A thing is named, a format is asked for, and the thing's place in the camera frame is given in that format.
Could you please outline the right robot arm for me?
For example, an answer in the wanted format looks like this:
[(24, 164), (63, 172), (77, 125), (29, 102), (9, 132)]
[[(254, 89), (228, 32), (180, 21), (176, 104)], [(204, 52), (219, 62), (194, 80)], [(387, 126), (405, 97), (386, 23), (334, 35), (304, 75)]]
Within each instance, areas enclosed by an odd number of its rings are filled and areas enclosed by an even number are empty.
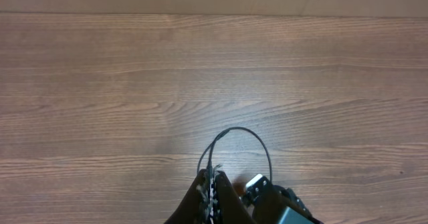
[(245, 194), (241, 200), (246, 207), (253, 207), (251, 217), (256, 223), (323, 224), (291, 188), (274, 185), (261, 174), (245, 184)]

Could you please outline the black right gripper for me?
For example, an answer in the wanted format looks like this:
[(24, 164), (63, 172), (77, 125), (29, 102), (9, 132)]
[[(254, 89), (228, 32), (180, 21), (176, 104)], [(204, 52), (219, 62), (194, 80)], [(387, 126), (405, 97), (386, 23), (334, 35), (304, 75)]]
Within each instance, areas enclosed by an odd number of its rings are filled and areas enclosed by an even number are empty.
[(251, 214), (256, 223), (274, 224), (282, 221), (286, 209), (279, 190), (263, 176), (254, 186), (246, 189), (241, 198), (245, 207), (253, 207)]

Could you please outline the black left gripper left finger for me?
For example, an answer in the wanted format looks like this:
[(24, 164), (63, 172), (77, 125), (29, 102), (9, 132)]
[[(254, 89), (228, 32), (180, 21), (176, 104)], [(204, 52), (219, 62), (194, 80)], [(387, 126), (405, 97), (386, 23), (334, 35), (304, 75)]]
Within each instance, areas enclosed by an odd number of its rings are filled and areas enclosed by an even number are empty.
[(198, 172), (183, 200), (165, 224), (203, 224), (209, 222), (209, 180), (205, 169)]

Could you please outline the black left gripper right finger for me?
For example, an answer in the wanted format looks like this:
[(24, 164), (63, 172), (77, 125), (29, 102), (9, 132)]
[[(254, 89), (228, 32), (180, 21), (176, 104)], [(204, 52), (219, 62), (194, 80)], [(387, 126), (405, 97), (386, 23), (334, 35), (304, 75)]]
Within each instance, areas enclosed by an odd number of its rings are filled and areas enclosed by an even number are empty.
[(213, 168), (212, 223), (254, 224), (221, 165)]

